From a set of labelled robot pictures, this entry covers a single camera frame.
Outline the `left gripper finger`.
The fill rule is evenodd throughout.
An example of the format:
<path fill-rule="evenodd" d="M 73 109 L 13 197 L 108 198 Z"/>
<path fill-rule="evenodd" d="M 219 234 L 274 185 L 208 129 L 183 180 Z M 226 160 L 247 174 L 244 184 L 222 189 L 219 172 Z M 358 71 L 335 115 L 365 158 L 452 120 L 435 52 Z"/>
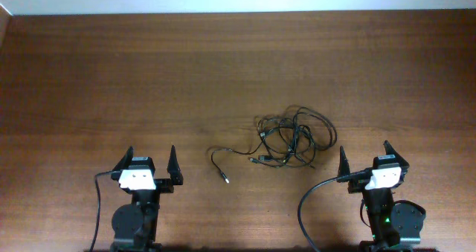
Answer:
<path fill-rule="evenodd" d="M 134 148 L 130 146 L 125 155 L 119 160 L 119 162 L 115 165 L 112 169 L 113 172 L 121 171 L 123 169 L 127 169 L 131 164 L 132 158 L 134 155 Z"/>
<path fill-rule="evenodd" d="M 176 148 L 174 145 L 171 146 L 170 158 L 167 165 L 167 172 L 170 174 L 170 179 L 173 185 L 182 185 L 184 183 L 184 178 L 181 173 L 181 169 L 176 155 Z"/>

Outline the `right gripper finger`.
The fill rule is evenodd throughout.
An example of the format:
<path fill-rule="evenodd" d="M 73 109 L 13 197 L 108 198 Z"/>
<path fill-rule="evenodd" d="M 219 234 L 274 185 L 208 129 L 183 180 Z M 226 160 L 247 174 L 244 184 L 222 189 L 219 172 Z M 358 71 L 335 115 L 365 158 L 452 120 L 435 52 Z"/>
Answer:
<path fill-rule="evenodd" d="M 400 167 L 409 167 L 409 163 L 391 146 L 390 142 L 386 140 L 383 143 L 386 155 L 393 155 Z"/>
<path fill-rule="evenodd" d="M 347 159 L 347 156 L 344 151 L 344 147 L 340 146 L 339 149 L 339 167 L 338 167 L 338 177 L 343 178 L 350 174 L 350 165 Z"/>

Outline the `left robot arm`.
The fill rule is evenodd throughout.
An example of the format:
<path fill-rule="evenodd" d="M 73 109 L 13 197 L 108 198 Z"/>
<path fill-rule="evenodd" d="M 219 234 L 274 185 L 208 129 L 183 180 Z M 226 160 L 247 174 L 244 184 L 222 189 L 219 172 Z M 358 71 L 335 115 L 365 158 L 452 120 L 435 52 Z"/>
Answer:
<path fill-rule="evenodd" d="M 155 165 L 151 157 L 135 157 L 129 147 L 125 155 L 112 169 L 111 179 L 132 196 L 129 204 L 119 207 L 112 216 L 115 232 L 111 251 L 162 251 L 163 246 L 155 241 L 160 196 L 174 192 L 175 186 L 184 182 L 176 156 L 171 147 L 167 164 L 169 178 L 155 178 Z"/>

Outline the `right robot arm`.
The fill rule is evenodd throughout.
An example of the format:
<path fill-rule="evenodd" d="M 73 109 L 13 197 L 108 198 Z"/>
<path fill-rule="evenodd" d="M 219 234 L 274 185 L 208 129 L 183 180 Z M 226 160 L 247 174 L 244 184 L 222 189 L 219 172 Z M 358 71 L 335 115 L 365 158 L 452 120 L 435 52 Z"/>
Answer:
<path fill-rule="evenodd" d="M 350 194 L 362 194 L 361 211 L 367 213 L 373 239 L 360 242 L 359 251 L 412 251 L 421 242 L 426 211 L 412 201 L 393 199 L 393 190 L 404 182 L 409 163 L 388 141 L 383 146 L 385 154 L 376 156 L 371 167 L 357 172 L 350 171 L 341 147 L 337 182 L 346 183 Z"/>

